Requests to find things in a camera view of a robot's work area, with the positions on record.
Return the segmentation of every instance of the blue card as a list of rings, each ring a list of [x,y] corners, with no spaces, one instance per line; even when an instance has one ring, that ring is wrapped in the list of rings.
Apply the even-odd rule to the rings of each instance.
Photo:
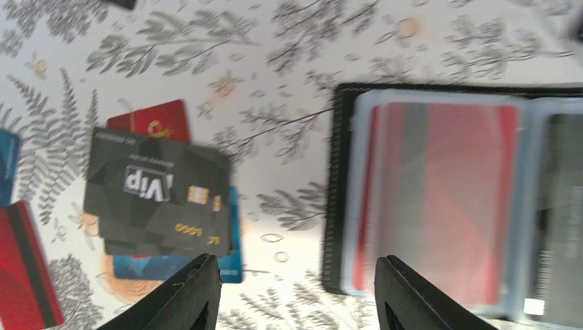
[[[225,283],[243,282],[243,261],[241,258],[241,230],[239,220],[239,197],[235,187],[231,187],[231,219],[233,225],[232,242],[234,253],[219,258],[221,280]],[[165,281],[178,272],[196,256],[113,256],[113,273],[122,280]]]
[[[9,206],[11,202],[19,149],[20,138],[17,135],[0,131],[0,208]]]

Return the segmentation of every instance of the red card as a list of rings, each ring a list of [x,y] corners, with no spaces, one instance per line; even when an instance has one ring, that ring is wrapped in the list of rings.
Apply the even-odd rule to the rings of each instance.
[[[377,145],[377,131],[379,128],[380,112],[382,106],[376,106],[371,116],[371,130],[368,138],[368,155],[366,156],[366,173],[364,175],[364,187],[362,196],[362,207],[360,211],[360,224],[358,229],[358,239],[356,246],[356,260],[354,263],[353,285],[357,290],[362,290],[364,286],[364,267],[366,258],[366,228],[369,222],[369,206],[371,199],[373,168],[375,163],[375,149]]]
[[[430,106],[420,267],[468,307],[500,297],[519,125],[513,106],[471,108]]]
[[[176,100],[107,120],[107,128],[191,143],[183,100]]]
[[[497,303],[519,109],[397,102],[388,110],[375,252],[399,256],[464,307]]]
[[[64,317],[23,201],[0,209],[0,319],[5,330],[41,330]]]

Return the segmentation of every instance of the stitched edge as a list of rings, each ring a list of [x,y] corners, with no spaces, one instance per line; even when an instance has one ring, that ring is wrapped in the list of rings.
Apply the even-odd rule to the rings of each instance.
[[[328,168],[328,201],[326,212],[326,226],[324,228],[324,244],[322,253],[322,284],[324,288],[340,290],[339,285],[332,284],[332,267],[334,255],[334,241],[336,233],[336,214],[338,212],[338,172],[340,158],[340,142],[346,134],[342,130],[342,119],[344,117],[344,98],[348,91],[370,91],[370,87],[345,87],[336,91],[334,97],[334,115],[332,125],[332,136],[330,143],[329,168]]]

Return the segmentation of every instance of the tablecloth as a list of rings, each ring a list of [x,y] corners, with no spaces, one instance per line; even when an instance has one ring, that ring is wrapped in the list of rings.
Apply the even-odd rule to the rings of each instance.
[[[218,329],[377,329],[318,284],[328,139],[342,81],[577,83],[569,0],[0,0],[0,127],[21,134],[31,203],[67,322],[94,329],[158,282],[118,280],[83,217],[89,132],[184,99],[196,142],[233,155],[245,280]]]

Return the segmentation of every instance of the gold logo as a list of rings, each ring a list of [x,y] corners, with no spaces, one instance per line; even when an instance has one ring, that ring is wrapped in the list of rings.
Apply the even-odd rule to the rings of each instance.
[[[148,134],[154,138],[169,138],[172,133],[172,130],[165,129],[158,120],[154,120],[148,125]]]

